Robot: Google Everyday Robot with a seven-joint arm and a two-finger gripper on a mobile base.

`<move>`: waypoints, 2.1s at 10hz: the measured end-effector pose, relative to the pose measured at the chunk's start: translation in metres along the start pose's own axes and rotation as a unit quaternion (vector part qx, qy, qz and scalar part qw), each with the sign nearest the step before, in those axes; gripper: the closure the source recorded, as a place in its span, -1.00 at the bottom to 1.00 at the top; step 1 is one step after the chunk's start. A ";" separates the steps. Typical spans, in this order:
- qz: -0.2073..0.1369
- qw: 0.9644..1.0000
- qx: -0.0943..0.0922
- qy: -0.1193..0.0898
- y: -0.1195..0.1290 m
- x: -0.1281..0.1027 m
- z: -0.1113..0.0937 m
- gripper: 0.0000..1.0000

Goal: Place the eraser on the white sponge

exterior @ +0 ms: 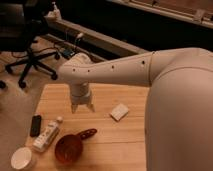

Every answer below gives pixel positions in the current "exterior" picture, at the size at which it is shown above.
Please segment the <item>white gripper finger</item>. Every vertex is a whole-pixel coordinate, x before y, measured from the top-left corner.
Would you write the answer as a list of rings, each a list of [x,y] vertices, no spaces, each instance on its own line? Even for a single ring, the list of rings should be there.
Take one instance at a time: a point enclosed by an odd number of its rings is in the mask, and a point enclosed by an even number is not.
[[[87,108],[91,111],[91,112],[95,112],[95,108],[93,104],[87,104]]]
[[[71,105],[71,111],[73,114],[76,113],[77,109],[78,109],[78,105]]]

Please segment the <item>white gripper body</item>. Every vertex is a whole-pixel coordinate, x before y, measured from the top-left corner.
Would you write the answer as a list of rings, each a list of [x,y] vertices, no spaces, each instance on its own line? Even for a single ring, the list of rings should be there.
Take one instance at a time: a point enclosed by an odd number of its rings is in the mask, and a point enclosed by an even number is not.
[[[89,105],[92,99],[92,92],[89,84],[71,84],[70,98],[72,105]]]

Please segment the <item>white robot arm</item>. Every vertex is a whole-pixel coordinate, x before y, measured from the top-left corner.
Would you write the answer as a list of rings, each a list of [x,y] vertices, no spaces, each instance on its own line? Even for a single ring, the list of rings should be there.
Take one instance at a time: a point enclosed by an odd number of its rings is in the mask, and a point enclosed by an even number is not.
[[[179,48],[100,63],[78,53],[59,75],[73,106],[91,101],[91,83],[147,87],[147,171],[213,171],[213,52]]]

